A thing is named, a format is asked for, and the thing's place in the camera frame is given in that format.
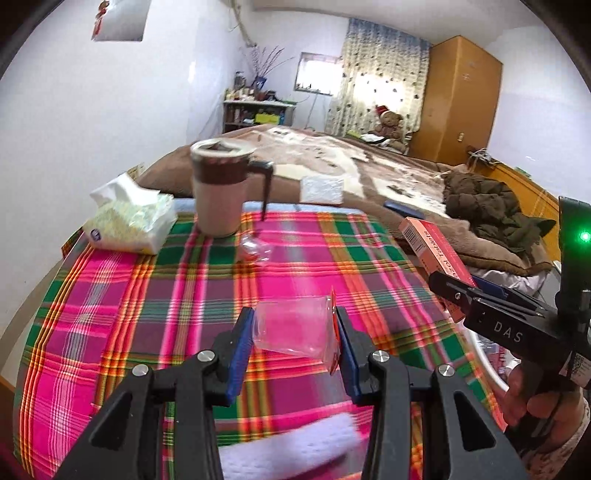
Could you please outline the person's right hand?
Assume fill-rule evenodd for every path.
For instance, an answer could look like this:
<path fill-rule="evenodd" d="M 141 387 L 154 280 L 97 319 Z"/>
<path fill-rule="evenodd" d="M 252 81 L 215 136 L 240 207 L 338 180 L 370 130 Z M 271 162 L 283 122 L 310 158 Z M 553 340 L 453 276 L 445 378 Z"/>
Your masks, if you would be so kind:
<path fill-rule="evenodd" d="M 508 391 L 501 400 L 504 421 L 515 427 L 526 413 L 539 419 L 553 416 L 553 426 L 546 442 L 538 450 L 548 454 L 563 447 L 580 429 L 586 418 L 588 404 L 582 390 L 566 392 L 546 392 L 528 397 L 525 393 L 523 365 L 517 366 L 508 377 Z"/>

